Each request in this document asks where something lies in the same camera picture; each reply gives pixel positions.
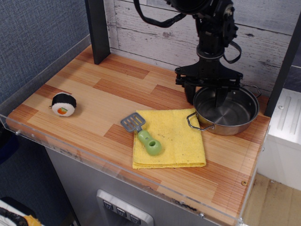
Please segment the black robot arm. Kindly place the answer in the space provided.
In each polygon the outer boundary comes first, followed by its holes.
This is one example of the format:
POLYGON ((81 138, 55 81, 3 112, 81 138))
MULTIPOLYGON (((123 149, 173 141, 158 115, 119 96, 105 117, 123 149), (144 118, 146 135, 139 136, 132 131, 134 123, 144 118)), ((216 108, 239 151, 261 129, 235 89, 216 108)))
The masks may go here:
POLYGON ((184 15, 192 15, 196 22, 199 42, 199 61, 193 65, 175 69, 176 84, 185 89, 187 101, 193 102, 196 87, 212 88, 215 91, 215 107, 222 106, 228 92, 238 90, 242 73, 221 64, 225 49, 237 37, 234 23, 234 7, 230 0, 169 0, 169 5, 184 15))

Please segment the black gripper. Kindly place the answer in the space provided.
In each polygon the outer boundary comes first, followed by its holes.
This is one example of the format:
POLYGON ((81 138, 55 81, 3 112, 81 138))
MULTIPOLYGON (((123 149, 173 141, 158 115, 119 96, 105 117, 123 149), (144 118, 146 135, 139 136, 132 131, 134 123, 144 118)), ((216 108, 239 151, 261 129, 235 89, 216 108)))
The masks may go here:
POLYGON ((232 89, 239 89, 243 74, 221 64, 219 59, 200 58, 195 64, 175 69, 176 84, 184 87, 187 102, 193 105, 197 87, 217 88, 215 108, 221 107, 232 89))

